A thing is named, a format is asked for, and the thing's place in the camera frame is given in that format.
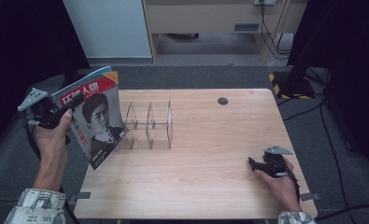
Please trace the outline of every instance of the sleeve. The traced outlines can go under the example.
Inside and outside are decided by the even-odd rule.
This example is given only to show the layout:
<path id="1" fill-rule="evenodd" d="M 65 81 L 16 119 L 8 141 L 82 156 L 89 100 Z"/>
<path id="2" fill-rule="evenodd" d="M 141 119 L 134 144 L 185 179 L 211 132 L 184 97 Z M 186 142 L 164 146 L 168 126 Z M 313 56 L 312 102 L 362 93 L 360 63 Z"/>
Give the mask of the sleeve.
<path id="1" fill-rule="evenodd" d="M 65 194 L 61 192 L 26 189 L 4 223 L 64 224 L 64 202 Z"/>
<path id="2" fill-rule="evenodd" d="M 278 224 L 316 224 L 315 219 L 305 212 L 283 212 L 277 219 Z"/>

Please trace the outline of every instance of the carpeted floor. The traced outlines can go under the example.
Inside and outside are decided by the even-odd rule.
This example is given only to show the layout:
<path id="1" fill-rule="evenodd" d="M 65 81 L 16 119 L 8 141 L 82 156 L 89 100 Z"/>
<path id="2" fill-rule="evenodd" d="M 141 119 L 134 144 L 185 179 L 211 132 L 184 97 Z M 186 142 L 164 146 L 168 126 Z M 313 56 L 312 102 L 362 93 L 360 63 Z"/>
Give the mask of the carpeted floor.
<path id="1" fill-rule="evenodd" d="M 268 74 L 273 71 L 289 71 L 287 67 L 246 67 L 246 66 L 120 66 L 114 67 L 120 73 L 120 87 L 130 89 L 241 89 L 267 88 L 272 90 Z M 50 78 L 35 84 L 41 90 L 53 91 L 63 80 L 62 76 Z M 315 92 L 322 93 L 322 87 L 311 81 Z M 310 190 L 318 193 L 321 199 L 316 201 L 319 217 L 345 208 L 340 187 L 337 164 L 323 127 L 318 104 L 324 99 L 318 95 L 312 100 L 277 99 L 282 118 L 317 109 L 285 121 L 291 142 L 301 164 Z M 348 205 L 369 204 L 369 163 L 361 152 L 348 151 L 332 112 L 324 105 L 323 117 L 332 138 L 334 152 L 339 161 L 343 186 Z M 4 222 L 25 188 L 32 186 L 36 175 L 38 160 L 30 148 L 22 120 L 15 119 L 0 138 L 0 223 Z M 78 146 L 67 146 L 69 163 L 66 166 L 63 187 L 67 194 L 77 194 L 85 176 L 88 163 Z M 350 212 L 357 223 L 369 223 L 369 209 L 357 209 Z M 99 220 L 81 220 L 81 223 L 100 223 Z M 104 220 L 103 223 L 116 223 Z M 351 223 L 348 213 L 321 220 L 319 223 Z"/>

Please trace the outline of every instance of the transparent divider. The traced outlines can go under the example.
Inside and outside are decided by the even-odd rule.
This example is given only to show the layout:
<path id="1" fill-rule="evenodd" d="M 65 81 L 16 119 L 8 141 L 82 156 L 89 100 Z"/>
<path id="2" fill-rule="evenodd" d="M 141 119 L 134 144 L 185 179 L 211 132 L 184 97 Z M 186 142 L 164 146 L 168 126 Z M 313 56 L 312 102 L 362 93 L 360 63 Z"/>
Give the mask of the transparent divider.
<path id="1" fill-rule="evenodd" d="M 119 148 L 171 147 L 172 109 L 166 102 L 120 102 L 126 135 Z"/>

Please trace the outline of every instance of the magazine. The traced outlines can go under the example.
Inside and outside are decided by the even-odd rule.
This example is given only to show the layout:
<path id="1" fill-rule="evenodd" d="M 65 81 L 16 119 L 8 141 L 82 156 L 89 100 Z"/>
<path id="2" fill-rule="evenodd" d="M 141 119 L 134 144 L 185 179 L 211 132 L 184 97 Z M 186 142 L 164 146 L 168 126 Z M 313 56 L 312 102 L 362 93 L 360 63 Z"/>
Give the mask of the magazine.
<path id="1" fill-rule="evenodd" d="M 118 73 L 101 68 L 53 93 L 52 99 L 60 108 L 81 93 L 84 100 L 73 110 L 70 129 L 95 170 L 125 135 Z"/>

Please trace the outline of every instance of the light wood tabletop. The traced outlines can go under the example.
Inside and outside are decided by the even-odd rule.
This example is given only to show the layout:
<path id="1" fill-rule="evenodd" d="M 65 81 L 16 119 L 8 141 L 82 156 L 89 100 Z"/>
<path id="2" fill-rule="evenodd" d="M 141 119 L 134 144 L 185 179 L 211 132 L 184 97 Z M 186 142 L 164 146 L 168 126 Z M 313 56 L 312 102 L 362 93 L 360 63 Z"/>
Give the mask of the light wood tabletop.
<path id="1" fill-rule="evenodd" d="M 277 218 L 278 201 L 248 164 L 248 157 L 263 162 L 263 149 L 273 145 L 294 153 L 286 158 L 301 193 L 309 192 L 268 89 L 120 90 L 120 100 L 170 100 L 171 148 L 117 148 L 89 167 L 81 192 L 91 197 L 78 199 L 78 218 Z M 313 201 L 301 206 L 317 215 Z"/>

